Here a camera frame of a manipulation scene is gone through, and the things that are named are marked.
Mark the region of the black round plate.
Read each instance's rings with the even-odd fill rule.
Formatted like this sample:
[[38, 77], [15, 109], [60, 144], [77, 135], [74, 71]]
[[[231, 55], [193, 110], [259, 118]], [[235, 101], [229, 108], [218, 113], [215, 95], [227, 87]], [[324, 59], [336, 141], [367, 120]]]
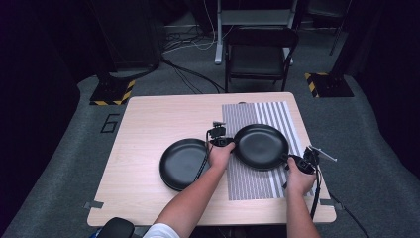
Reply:
[[183, 139], [170, 145], [162, 154], [159, 173], [183, 173], [198, 180], [210, 168], [205, 142]]
[[236, 157], [256, 170], [272, 170], [288, 158], [289, 144], [285, 136], [265, 124], [252, 124], [240, 129], [234, 141]]
[[165, 185], [176, 191], [183, 191], [194, 182], [194, 177], [183, 173], [163, 172], [160, 176]]

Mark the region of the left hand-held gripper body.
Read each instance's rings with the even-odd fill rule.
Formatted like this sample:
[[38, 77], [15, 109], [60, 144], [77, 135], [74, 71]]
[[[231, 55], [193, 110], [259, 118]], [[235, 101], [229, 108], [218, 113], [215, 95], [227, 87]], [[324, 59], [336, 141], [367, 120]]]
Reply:
[[209, 142], [217, 147], [225, 147], [232, 143], [234, 139], [226, 136], [226, 128], [223, 122], [214, 122], [213, 127], [207, 131], [210, 137]]

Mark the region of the black cabinet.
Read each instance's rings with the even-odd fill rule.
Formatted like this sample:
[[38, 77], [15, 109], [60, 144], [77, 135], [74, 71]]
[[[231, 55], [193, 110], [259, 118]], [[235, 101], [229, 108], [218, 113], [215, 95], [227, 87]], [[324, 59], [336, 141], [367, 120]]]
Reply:
[[90, 0], [117, 69], [157, 66], [165, 35], [150, 0]]

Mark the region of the black folding chair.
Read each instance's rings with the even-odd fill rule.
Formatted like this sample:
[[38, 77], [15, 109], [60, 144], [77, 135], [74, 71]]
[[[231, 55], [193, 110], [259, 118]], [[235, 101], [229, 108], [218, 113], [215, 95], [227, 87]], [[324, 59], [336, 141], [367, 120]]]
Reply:
[[225, 38], [225, 91], [233, 79], [281, 81], [283, 91], [298, 42], [298, 34], [289, 28], [234, 29]]

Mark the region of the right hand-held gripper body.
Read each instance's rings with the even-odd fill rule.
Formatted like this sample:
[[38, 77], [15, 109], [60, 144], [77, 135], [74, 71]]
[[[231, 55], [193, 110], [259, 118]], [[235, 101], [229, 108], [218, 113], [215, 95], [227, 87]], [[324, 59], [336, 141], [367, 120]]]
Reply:
[[312, 175], [317, 171], [321, 159], [337, 162], [336, 158], [330, 156], [322, 149], [309, 145], [305, 149], [303, 156], [297, 158], [296, 165], [303, 173]]

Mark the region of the grey tape piece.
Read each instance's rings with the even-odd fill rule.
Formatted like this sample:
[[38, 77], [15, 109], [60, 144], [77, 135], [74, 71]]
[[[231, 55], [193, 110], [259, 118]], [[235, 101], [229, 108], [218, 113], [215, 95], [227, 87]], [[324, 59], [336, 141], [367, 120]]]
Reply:
[[333, 206], [335, 209], [338, 209], [338, 210], [344, 210], [345, 209], [345, 207], [343, 206], [343, 204], [341, 202], [336, 201], [334, 199], [321, 199], [320, 204], [321, 205], [327, 205], [327, 206]]
[[83, 205], [83, 208], [88, 209], [88, 210], [90, 210], [91, 208], [101, 209], [102, 207], [103, 207], [103, 202], [95, 201], [95, 200], [86, 201]]

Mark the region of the grey striped placemat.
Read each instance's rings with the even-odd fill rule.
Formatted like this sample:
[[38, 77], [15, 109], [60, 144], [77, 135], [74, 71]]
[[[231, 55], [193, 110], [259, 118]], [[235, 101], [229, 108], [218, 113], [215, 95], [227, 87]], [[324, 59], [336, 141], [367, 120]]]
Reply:
[[[225, 104], [222, 106], [222, 116], [228, 137], [234, 137], [245, 126], [265, 124], [285, 136], [291, 155], [302, 156], [304, 153], [304, 146], [300, 142], [286, 101]], [[286, 183], [287, 170], [284, 165], [259, 171], [245, 165], [233, 155], [229, 161], [227, 179], [230, 200], [285, 198], [282, 186]]]

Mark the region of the person's left hand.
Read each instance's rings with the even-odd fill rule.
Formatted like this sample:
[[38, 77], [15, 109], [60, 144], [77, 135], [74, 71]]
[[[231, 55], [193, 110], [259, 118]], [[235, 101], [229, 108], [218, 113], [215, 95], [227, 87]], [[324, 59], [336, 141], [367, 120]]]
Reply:
[[209, 144], [209, 156], [208, 160], [212, 169], [224, 170], [228, 166], [228, 161], [231, 152], [235, 149], [236, 144], [231, 142], [225, 147], [217, 147], [213, 144]]

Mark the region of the person's white sleeve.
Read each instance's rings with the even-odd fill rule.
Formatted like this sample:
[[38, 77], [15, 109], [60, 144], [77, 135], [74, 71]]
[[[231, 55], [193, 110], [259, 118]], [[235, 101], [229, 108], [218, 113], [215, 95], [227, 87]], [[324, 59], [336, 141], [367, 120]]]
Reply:
[[143, 238], [180, 238], [174, 229], [164, 223], [152, 225]]

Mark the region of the person's right hand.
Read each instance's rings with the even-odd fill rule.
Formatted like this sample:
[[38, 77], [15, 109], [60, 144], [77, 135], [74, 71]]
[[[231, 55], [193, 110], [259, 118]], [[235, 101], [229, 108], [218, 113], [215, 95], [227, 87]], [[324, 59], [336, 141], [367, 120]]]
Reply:
[[297, 167], [295, 160], [291, 157], [288, 158], [287, 163], [289, 166], [289, 174], [287, 179], [286, 197], [303, 197], [313, 187], [316, 176], [303, 173]]

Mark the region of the black hazard-striped stand base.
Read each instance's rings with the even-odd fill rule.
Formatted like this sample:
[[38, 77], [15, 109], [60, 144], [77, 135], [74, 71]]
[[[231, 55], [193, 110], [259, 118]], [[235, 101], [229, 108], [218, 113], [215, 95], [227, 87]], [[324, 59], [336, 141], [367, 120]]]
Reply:
[[135, 80], [100, 80], [90, 97], [90, 105], [107, 106], [125, 104], [134, 88]]
[[304, 76], [314, 98], [354, 96], [342, 76], [335, 78], [326, 72], [305, 73]]

